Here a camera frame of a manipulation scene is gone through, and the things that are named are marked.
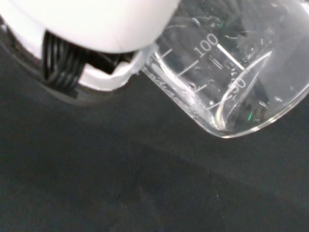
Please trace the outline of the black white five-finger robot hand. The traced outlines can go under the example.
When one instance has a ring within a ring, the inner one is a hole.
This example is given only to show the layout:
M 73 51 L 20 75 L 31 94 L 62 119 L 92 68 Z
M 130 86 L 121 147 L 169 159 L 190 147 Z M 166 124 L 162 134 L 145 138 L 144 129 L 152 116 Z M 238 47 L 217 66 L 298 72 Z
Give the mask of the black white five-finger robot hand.
M 178 0 L 3 0 L 0 45 L 46 91 L 89 106 L 149 61 Z

